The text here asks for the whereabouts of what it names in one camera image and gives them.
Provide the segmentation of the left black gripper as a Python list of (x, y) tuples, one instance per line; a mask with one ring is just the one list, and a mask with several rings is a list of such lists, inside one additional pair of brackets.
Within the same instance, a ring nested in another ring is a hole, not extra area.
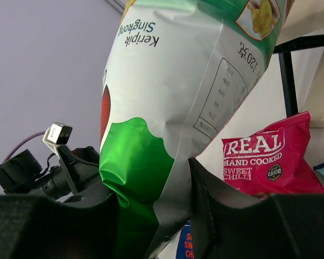
[(92, 147), (70, 150), (57, 148), (59, 166), (51, 167), (49, 174), (39, 178), (30, 195), (58, 200), (68, 194), (78, 195), (100, 181), (99, 153)]

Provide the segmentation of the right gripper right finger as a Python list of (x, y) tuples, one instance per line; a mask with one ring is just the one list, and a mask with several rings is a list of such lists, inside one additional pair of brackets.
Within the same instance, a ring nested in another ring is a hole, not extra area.
[(196, 258), (324, 258), (324, 194), (248, 196), (190, 160)]

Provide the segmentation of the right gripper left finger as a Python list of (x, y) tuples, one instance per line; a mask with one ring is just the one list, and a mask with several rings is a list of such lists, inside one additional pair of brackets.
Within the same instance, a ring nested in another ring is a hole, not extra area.
[(0, 258), (112, 258), (116, 196), (90, 206), (0, 195)]

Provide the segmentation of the green Chuba bag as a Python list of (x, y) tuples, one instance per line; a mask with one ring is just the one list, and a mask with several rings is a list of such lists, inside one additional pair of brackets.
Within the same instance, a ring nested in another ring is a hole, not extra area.
[(191, 216), (189, 159), (266, 71), (293, 1), (128, 1), (103, 74), (99, 174), (114, 258), (154, 258)]

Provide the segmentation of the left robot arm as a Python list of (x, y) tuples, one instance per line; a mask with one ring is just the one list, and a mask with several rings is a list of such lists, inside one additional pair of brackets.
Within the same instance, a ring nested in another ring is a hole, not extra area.
[(57, 148), (59, 164), (50, 165), (52, 153), (42, 168), (29, 150), (0, 165), (0, 186), (5, 194), (30, 194), (58, 200), (69, 194), (78, 195), (100, 181), (99, 153), (92, 147), (70, 150)]

